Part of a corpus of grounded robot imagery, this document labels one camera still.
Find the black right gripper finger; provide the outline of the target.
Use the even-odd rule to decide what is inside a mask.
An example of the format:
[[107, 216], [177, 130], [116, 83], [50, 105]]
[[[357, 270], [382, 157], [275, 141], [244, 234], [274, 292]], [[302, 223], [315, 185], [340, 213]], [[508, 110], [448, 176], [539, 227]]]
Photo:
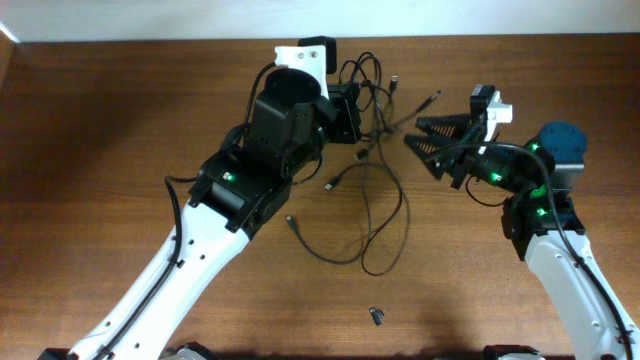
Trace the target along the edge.
[[470, 114], [424, 116], [416, 119], [415, 127], [427, 135], [461, 138], [472, 122]]
[[463, 179], [463, 166], [460, 163], [463, 150], [459, 141], [439, 135], [408, 134], [404, 136], [404, 144], [436, 180], [441, 180], [444, 174], [454, 180]]

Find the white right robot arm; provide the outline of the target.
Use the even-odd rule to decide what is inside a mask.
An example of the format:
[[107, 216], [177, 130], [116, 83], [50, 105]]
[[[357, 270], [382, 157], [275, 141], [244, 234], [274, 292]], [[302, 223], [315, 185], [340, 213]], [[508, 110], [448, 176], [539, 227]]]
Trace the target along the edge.
[[542, 284], [577, 359], [636, 359], [639, 328], [592, 253], [570, 193], [584, 172], [587, 138], [550, 122], [523, 145], [496, 141], [470, 115], [422, 117], [405, 145], [436, 179], [452, 187], [470, 179], [509, 192], [501, 206], [504, 235]]

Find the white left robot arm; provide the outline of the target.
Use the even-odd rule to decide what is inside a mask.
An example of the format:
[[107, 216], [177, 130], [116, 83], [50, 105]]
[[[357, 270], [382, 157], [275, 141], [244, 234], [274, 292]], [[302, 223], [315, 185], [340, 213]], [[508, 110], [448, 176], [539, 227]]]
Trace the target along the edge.
[[166, 177], [175, 225], [112, 311], [71, 348], [44, 359], [157, 359], [214, 277], [288, 201], [296, 174], [329, 143], [361, 138], [359, 86], [325, 85], [322, 76], [265, 66], [242, 123], [188, 179]]

